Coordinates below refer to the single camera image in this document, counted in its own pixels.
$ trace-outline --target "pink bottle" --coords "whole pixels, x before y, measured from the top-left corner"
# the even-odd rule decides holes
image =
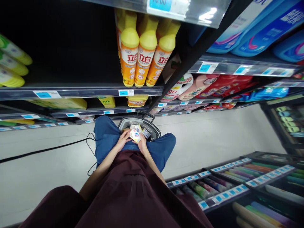
[[[203,92],[208,86],[214,83],[219,77],[219,74],[201,74],[196,79],[192,86],[178,96],[179,100],[187,101]]]

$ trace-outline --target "orange label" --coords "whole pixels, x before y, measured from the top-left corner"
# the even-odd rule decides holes
[[[147,76],[147,83],[150,85],[155,85],[158,77],[160,76],[164,66],[168,62],[172,52],[166,52],[161,49],[160,46],[157,47],[155,51],[155,55],[153,61],[151,63],[151,67],[149,69],[149,73]]]
[[[144,49],[141,45],[138,48],[138,58],[135,73],[135,83],[143,85],[148,75],[155,50]]]
[[[138,47],[128,48],[121,43],[121,66],[123,82],[126,85],[134,84],[135,67],[137,62]]]

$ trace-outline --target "red bottle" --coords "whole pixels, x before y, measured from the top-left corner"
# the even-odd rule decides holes
[[[203,99],[205,97],[208,97],[212,94],[214,94],[217,90],[231,85],[234,80],[237,78],[237,75],[221,75],[218,77],[218,79],[212,83],[208,88],[206,88],[202,93],[195,96],[196,98]]]
[[[233,87],[235,86],[240,86],[243,84],[248,83],[249,81],[251,81],[251,79],[253,78],[253,76],[248,76],[248,75],[239,75],[237,76],[237,78],[234,80],[234,82],[228,86],[224,86],[223,88],[217,90],[213,96],[218,97],[221,96],[225,93],[225,91],[229,90],[229,89],[233,89]]]

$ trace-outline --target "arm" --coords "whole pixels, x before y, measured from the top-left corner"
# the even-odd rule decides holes
[[[100,181],[100,179],[104,178],[108,173],[110,166],[112,165],[116,155],[121,151],[126,142],[131,141],[132,139],[128,139],[129,131],[125,131],[120,136],[117,144],[113,147],[113,149],[108,153],[102,163],[97,167],[97,169],[92,173],[89,179],[85,182],[84,186],[81,188],[79,194],[82,196],[84,200],[88,200],[91,194],[94,191],[94,187]]]
[[[147,148],[147,143],[146,143],[146,138],[143,134],[140,134],[140,142],[138,143],[138,147],[140,149],[140,152],[144,155],[147,163],[149,164],[150,168],[156,173],[156,175],[158,176],[159,179],[161,179],[162,182],[164,182],[164,184],[166,184],[165,179],[163,178],[162,174],[160,173],[160,171],[158,170],[155,162],[153,161],[153,158]]]

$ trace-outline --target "tile floor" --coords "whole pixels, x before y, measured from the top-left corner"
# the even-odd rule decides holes
[[[162,175],[165,179],[254,151],[285,153],[259,105],[238,110],[156,117],[162,135],[176,146]],[[94,123],[0,133],[0,159],[86,138]],[[94,150],[94,142],[89,141]],[[0,227],[23,221],[51,189],[77,191],[96,162],[85,142],[0,164]]]

